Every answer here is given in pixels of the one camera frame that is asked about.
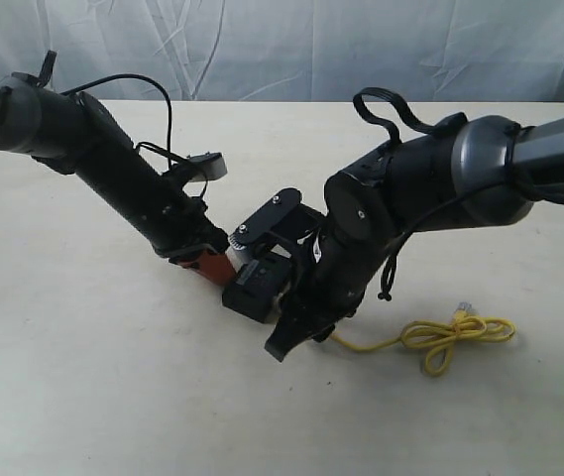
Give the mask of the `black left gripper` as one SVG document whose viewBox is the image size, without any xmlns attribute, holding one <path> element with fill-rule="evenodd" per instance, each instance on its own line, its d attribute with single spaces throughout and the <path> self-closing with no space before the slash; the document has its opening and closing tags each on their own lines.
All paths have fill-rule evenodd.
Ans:
<svg viewBox="0 0 564 476">
<path fill-rule="evenodd" d="M 192 269 L 219 287 L 226 287 L 234 280 L 235 268 L 224 254 L 227 234 L 222 228 L 199 211 L 186 215 L 166 207 L 164 217 L 169 239 L 166 245 L 157 247 L 160 257 L 174 263 L 194 261 Z"/>
</svg>

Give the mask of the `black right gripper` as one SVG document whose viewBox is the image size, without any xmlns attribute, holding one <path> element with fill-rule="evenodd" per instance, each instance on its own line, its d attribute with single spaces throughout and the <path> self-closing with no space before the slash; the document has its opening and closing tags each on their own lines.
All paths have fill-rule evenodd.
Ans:
<svg viewBox="0 0 564 476">
<path fill-rule="evenodd" d="M 284 295 L 282 315 L 265 349 L 276 360 L 307 340 L 323 341 L 361 303 L 361 272 L 348 261 L 322 259 Z"/>
</svg>

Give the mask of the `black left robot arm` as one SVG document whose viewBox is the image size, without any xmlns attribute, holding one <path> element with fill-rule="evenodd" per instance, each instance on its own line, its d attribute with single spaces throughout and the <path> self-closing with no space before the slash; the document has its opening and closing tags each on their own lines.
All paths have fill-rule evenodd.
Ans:
<svg viewBox="0 0 564 476">
<path fill-rule="evenodd" d="M 52 92 L 19 74 L 0 83 L 0 151 L 78 176 L 158 256 L 220 287 L 234 279 L 227 233 L 207 217 L 203 196 L 184 190 L 193 181 L 224 177 L 221 153 L 183 157 L 134 143 L 90 94 Z"/>
</svg>

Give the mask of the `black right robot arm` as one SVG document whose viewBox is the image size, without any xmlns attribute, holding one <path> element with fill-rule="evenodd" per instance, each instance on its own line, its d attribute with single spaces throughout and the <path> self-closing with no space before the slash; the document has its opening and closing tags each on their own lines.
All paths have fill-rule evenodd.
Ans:
<svg viewBox="0 0 564 476">
<path fill-rule="evenodd" d="M 389 140 L 340 170 L 324 200 L 265 345 L 278 360 L 327 338 L 356 312 L 372 278 L 389 299 L 397 254 L 413 234 L 507 226 L 535 202 L 564 205 L 564 118 L 523 127 L 457 115 L 439 133 Z"/>
</svg>

